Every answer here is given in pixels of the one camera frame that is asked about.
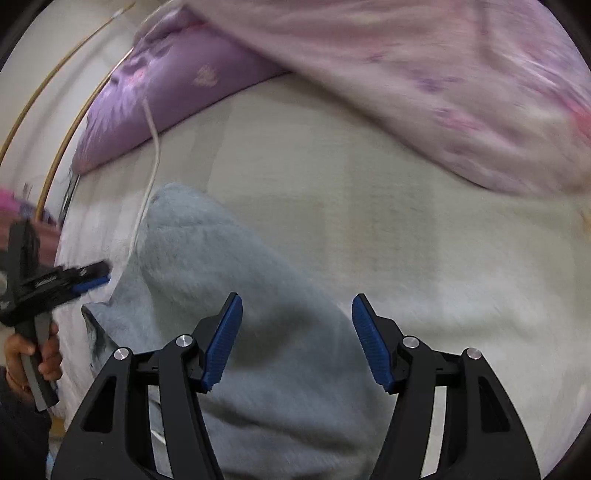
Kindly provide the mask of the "person left hand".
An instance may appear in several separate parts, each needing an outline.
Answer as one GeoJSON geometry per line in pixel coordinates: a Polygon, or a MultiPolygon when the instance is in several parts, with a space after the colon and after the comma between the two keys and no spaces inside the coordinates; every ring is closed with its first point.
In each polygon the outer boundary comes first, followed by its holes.
{"type": "Polygon", "coordinates": [[[31,389],[22,362],[23,356],[33,356],[36,353],[41,354],[38,371],[44,380],[55,382],[62,377],[61,364],[63,357],[60,353],[58,332],[58,325],[55,322],[51,322],[48,339],[40,349],[37,349],[29,340],[17,333],[10,335],[5,340],[5,377],[10,389],[17,395],[26,400],[32,398],[31,389]]]}

